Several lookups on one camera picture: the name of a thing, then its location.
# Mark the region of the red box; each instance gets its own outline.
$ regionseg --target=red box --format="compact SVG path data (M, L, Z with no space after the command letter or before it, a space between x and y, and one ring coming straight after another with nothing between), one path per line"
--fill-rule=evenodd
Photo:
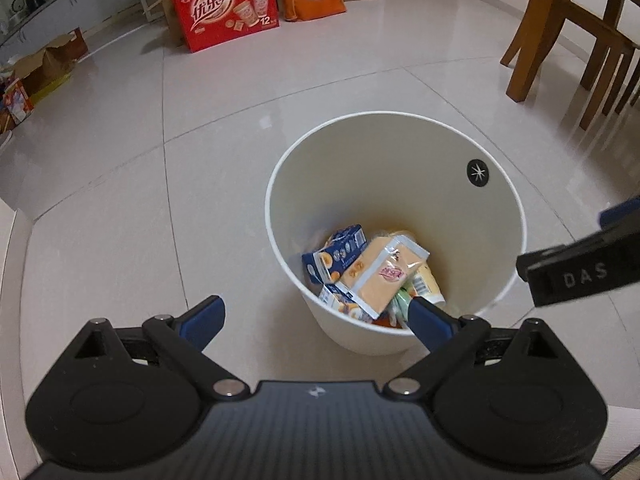
M280 25L276 0L174 0L174 5L192 52Z

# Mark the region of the white asterisk symbol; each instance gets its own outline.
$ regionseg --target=white asterisk symbol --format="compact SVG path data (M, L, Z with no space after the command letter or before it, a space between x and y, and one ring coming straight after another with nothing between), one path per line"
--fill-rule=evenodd
M310 396L315 397L316 399L320 396L323 396L326 393L326 390L321 386L317 386L307 392Z
M476 178L476 181L484 179L484 170L480 169L480 164L471 167L471 170L471 175Z

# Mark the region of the picture of cup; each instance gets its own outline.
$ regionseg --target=picture of cup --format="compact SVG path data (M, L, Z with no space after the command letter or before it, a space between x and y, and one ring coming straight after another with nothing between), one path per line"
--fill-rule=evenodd
M255 13L254 6L250 4L247 0L238 4L234 7L234 12L238 15L238 18L243 20L247 27L253 27L256 23L258 23L258 15Z
M254 7L258 17L263 18L269 13L269 0L254 0Z

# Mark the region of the white bucket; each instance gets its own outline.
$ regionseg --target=white bucket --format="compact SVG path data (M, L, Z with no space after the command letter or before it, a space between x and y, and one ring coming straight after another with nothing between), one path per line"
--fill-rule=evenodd
M476 159L487 171L470 178ZM484 186L471 182L485 173ZM446 124L399 112L352 114L303 136L273 170L264 213L273 252L322 330L366 355L401 352L417 339L332 310L305 285L302 254L335 230L361 224L367 235L414 232L460 314L479 313L508 291L526 246L520 198L494 158Z

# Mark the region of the blue snack box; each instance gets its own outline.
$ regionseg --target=blue snack box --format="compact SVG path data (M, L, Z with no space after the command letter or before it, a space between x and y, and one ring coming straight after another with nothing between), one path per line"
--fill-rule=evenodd
M302 255L311 283L335 283L357 259L367 240L359 224L334 233L322 249Z

